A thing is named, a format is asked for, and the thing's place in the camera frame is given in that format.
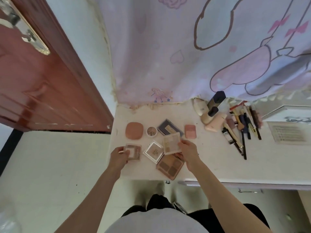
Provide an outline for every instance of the tiled floor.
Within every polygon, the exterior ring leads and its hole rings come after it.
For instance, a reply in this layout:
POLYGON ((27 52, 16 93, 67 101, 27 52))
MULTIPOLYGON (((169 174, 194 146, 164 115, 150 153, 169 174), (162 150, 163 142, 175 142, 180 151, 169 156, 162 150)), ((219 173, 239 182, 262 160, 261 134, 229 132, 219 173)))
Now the tiled floor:
MULTIPOLYGON (((0 206, 3 200, 12 203, 23 233, 54 232, 105 169, 108 144, 109 135, 104 134, 25 133, 0 177, 0 206)), ((118 180, 98 232, 104 232, 131 207, 139 191, 151 195, 156 184, 118 180)), ((165 188, 165 196, 177 199, 188 212, 208 207, 208 200, 198 187, 172 183, 165 188)), ((230 191, 241 202, 258 206, 274 233, 311 232, 296 191, 230 191)))

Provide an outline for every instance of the door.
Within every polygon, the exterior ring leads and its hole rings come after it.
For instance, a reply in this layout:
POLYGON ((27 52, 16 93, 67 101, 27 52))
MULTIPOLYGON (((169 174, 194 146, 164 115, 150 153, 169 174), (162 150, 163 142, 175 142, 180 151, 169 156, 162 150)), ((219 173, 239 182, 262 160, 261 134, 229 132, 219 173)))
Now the door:
MULTIPOLYGON (((0 122, 24 131, 111 131, 110 111, 45 1, 15 0, 11 4, 22 6, 21 13, 35 23, 34 31, 41 33, 50 54, 42 54, 26 42, 17 27, 0 24, 0 122), (52 37, 58 41, 59 52, 49 40, 52 37)), ((11 21, 1 10, 0 19, 11 21)))

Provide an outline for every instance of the pink cartoon curtain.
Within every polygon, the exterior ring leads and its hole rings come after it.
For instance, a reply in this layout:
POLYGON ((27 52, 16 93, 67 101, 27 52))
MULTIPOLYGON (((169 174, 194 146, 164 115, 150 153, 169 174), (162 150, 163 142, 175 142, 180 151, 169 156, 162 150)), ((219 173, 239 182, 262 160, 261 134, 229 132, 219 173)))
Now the pink cartoon curtain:
POLYGON ((255 100, 311 83, 311 0, 97 0, 119 103, 255 100))

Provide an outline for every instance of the white shirt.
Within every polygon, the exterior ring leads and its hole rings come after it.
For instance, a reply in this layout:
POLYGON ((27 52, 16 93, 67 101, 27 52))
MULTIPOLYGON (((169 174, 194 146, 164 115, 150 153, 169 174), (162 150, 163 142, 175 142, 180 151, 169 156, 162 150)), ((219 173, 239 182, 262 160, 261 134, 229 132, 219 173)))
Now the white shirt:
POLYGON ((208 233, 196 220, 171 208, 134 212, 121 217, 106 233, 208 233))

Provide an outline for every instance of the small round jar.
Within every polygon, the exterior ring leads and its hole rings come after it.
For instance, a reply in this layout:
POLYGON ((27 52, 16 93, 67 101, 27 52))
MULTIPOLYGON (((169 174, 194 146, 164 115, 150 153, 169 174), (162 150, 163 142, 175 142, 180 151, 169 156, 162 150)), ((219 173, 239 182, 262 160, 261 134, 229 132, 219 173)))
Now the small round jar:
POLYGON ((155 127, 148 127, 146 130, 146 134, 149 137, 155 137, 158 133, 158 130, 155 127))

